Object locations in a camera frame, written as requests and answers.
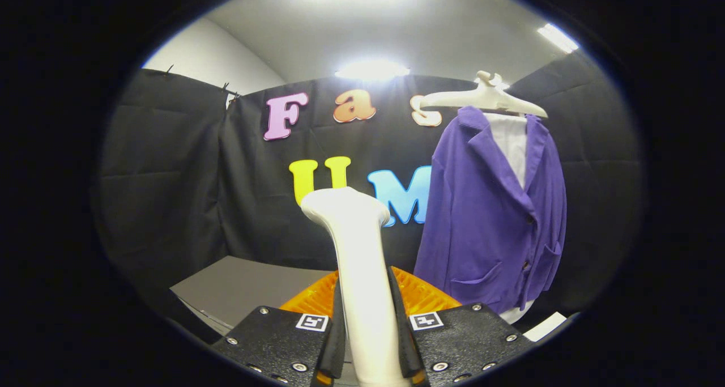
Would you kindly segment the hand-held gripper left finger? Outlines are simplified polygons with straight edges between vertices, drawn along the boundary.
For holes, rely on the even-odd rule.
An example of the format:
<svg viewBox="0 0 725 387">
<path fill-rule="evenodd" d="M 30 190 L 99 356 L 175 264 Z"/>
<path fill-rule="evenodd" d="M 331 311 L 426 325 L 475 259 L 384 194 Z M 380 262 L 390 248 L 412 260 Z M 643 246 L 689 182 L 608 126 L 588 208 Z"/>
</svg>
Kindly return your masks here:
<svg viewBox="0 0 725 387">
<path fill-rule="evenodd" d="M 279 309 L 252 309 L 211 350 L 254 386 L 333 386 L 346 356 L 338 283 L 329 273 Z"/>
</svg>

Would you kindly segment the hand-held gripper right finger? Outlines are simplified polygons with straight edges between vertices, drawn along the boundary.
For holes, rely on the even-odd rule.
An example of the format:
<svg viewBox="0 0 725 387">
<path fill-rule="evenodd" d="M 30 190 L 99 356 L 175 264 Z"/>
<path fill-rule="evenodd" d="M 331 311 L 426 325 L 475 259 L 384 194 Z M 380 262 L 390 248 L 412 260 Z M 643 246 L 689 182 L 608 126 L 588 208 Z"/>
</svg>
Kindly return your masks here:
<svg viewBox="0 0 725 387">
<path fill-rule="evenodd" d="M 402 374 L 414 386 L 473 384 L 536 345 L 486 304 L 460 304 L 393 266 L 387 274 Z"/>
</svg>

